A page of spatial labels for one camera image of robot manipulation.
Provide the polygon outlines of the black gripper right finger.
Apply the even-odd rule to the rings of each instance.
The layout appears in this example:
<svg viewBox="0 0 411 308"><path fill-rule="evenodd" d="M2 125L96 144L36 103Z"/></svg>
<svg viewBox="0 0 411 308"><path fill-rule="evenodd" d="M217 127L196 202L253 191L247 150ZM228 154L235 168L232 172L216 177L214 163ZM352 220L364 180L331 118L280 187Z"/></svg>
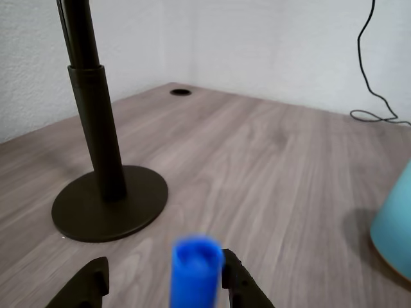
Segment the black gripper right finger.
<svg viewBox="0 0 411 308"><path fill-rule="evenodd" d="M223 249L222 288L228 290L230 308L274 308L239 258Z"/></svg>

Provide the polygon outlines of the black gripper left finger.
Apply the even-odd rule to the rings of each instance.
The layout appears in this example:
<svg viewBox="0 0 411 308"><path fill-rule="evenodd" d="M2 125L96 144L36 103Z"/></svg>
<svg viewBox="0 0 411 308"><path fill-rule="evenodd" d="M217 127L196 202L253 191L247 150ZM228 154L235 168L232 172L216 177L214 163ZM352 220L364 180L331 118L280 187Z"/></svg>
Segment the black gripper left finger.
<svg viewBox="0 0 411 308"><path fill-rule="evenodd" d="M46 307L102 307L109 289L108 258L98 257L82 267Z"/></svg>

